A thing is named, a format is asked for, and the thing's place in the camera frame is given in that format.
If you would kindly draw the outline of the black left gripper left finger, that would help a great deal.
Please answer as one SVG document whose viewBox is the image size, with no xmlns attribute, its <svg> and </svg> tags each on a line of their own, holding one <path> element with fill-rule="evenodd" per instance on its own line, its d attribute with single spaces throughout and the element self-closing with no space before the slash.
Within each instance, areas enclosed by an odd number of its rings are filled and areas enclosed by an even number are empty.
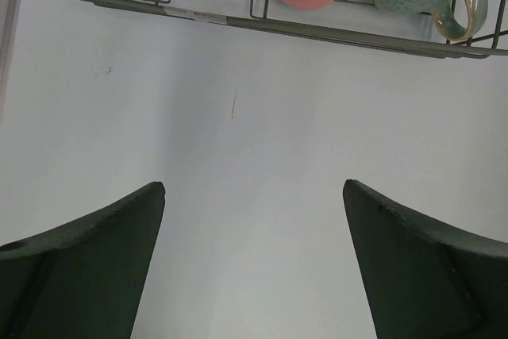
<svg viewBox="0 0 508 339">
<path fill-rule="evenodd" d="M 164 215 L 151 182 L 1 247 L 3 338 L 129 338 Z"/>
</svg>

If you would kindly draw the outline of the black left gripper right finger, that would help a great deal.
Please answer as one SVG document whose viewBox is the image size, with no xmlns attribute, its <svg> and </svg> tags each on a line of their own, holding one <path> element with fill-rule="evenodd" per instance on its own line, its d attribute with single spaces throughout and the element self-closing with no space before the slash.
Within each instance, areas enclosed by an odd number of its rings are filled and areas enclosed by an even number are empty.
<svg viewBox="0 0 508 339">
<path fill-rule="evenodd" d="M 348 227 L 378 338 L 505 338 L 507 244 L 349 179 Z"/>
</svg>

